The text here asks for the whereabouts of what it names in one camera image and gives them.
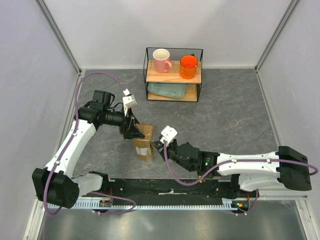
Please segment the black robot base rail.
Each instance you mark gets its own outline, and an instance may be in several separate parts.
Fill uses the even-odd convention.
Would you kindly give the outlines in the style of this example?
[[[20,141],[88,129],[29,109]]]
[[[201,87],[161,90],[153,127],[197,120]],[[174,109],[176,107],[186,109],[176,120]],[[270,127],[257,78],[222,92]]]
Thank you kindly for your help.
[[[222,199],[255,199],[255,190],[241,190],[235,181],[207,179],[193,186],[184,186],[174,179],[115,178],[103,184],[99,193],[130,199],[137,205],[200,205],[222,203]]]

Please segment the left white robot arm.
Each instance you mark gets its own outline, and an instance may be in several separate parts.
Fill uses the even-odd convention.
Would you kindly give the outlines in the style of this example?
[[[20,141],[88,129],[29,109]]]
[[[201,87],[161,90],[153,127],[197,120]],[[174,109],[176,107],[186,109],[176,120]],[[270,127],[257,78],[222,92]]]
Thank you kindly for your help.
[[[137,127],[139,121],[131,110],[137,105],[137,101],[128,89],[123,93],[120,111],[111,107],[115,99],[114,94],[99,90],[94,92],[91,101],[79,108],[71,129],[57,153],[44,168],[36,168],[32,173],[39,201],[70,209],[78,197],[90,192],[99,197],[109,193],[109,177],[106,173],[91,171],[74,178],[73,172],[85,146],[102,125],[117,126],[124,139],[145,137]]]

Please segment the brown cardboard express box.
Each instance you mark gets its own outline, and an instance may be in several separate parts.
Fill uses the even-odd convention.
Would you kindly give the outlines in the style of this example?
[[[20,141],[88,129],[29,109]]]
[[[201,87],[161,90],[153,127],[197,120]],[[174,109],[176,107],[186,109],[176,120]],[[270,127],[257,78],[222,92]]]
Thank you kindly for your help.
[[[154,148],[152,146],[154,140],[154,128],[148,124],[137,124],[137,128],[144,134],[144,138],[133,139],[136,156],[144,162],[152,162],[154,158]]]

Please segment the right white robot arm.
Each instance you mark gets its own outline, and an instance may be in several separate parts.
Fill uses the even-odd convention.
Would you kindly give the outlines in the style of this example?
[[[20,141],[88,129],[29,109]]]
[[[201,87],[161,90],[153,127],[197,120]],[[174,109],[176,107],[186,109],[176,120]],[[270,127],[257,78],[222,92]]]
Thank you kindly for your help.
[[[152,145],[164,161],[172,160],[185,170],[196,172],[200,180],[235,177],[229,184],[229,191],[235,197],[265,188],[304,192],[312,189],[308,158],[289,146],[279,146],[277,151],[269,153],[231,155],[202,151],[189,142],[178,145],[176,140],[171,143],[158,140]]]

